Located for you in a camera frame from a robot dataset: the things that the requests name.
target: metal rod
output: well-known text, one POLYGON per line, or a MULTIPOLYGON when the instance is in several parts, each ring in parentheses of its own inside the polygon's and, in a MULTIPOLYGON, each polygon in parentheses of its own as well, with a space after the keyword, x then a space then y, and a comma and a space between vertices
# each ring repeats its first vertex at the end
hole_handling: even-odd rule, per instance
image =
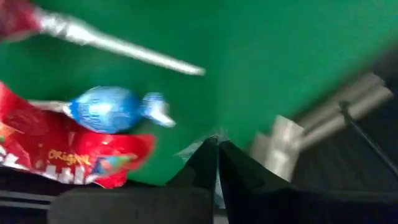
POLYGON ((331 118, 340 111, 338 103, 342 100, 355 103, 366 93, 384 85, 384 80, 373 73, 360 77, 354 83, 344 86, 335 95, 329 98, 324 104, 316 107, 297 122, 306 132, 316 128, 316 125, 331 118))
MULTIPOLYGON (((349 106, 348 111, 353 119, 359 119, 366 115, 369 111, 391 99, 393 96, 394 95, 388 88, 379 86, 374 91, 366 94, 364 98, 349 106)), ((345 126, 346 124, 344 116, 342 114, 338 114, 332 119, 329 119, 323 125, 305 135, 298 149, 308 149, 308 147, 312 144, 321 141, 325 137, 335 133, 345 126)))

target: black surface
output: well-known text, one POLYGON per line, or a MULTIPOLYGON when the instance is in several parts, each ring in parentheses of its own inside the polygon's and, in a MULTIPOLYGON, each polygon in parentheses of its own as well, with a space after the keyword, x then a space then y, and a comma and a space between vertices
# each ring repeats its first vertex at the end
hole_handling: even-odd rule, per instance
POLYGON ((301 189, 398 192, 394 174, 351 128, 303 152, 293 183, 301 189))
POLYGON ((301 193, 295 208, 296 223, 393 224, 398 221, 397 194, 301 193))
POLYGON ((212 203, 198 188, 78 189, 54 201, 49 224, 212 223, 212 203))
POLYGON ((204 141, 187 161, 185 167, 166 185, 168 187, 200 187, 213 194, 218 163, 217 141, 217 138, 208 138, 204 141))
POLYGON ((384 149, 372 139, 372 137, 363 129, 361 128, 356 121, 351 117, 348 112, 348 102, 341 102, 341 114, 344 116, 346 121, 346 125, 349 126, 351 129, 356 131, 356 133, 361 136, 362 140, 365 141, 368 146, 373 150, 375 155, 379 158, 379 160, 384 164, 386 169, 389 169, 398 180, 398 167, 393 162, 390 157, 384 152, 384 149))
POLYGON ((53 198, 72 188, 39 175, 0 167, 0 223, 45 224, 46 209, 53 198))
POLYGON ((220 179, 229 224, 295 223, 295 192, 230 142, 220 145, 220 179))

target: red candy bag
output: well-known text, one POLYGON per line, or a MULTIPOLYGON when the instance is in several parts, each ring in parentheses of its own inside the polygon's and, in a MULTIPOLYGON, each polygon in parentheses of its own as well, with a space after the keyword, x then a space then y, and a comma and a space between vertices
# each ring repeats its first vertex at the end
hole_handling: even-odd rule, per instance
POLYGON ((128 170, 138 169, 151 154, 154 140, 148 134, 93 133, 64 114, 30 105, 0 83, 3 166, 65 184, 94 182, 105 188, 119 187, 125 183, 128 170), (117 169, 109 167, 115 160, 117 169))
POLYGON ((28 0, 0 0, 0 40, 21 39, 38 32, 34 11, 28 0))

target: green backdrop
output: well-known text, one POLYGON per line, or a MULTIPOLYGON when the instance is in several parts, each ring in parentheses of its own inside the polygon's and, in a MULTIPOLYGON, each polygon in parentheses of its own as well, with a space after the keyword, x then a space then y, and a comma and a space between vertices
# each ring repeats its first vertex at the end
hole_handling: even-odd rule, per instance
POLYGON ((36 3, 207 69, 204 77, 182 75, 44 36, 0 46, 0 77, 25 98, 68 100, 96 85, 164 93, 177 126, 145 121, 132 130, 158 137, 148 163, 129 175, 152 184, 182 168, 175 153, 215 131, 246 147, 276 114, 310 105, 398 34, 396 0, 36 3))

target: foil wrapper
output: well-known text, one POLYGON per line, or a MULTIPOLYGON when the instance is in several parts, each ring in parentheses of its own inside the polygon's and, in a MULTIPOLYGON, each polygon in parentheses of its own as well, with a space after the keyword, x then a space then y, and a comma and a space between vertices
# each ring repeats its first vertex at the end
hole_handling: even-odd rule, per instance
POLYGON ((160 93, 148 93, 141 102, 127 89, 98 86, 70 102, 30 103, 42 110, 65 113, 97 133, 114 134, 128 130, 143 117, 165 127, 175 126, 175 122, 166 115, 167 105, 160 93))

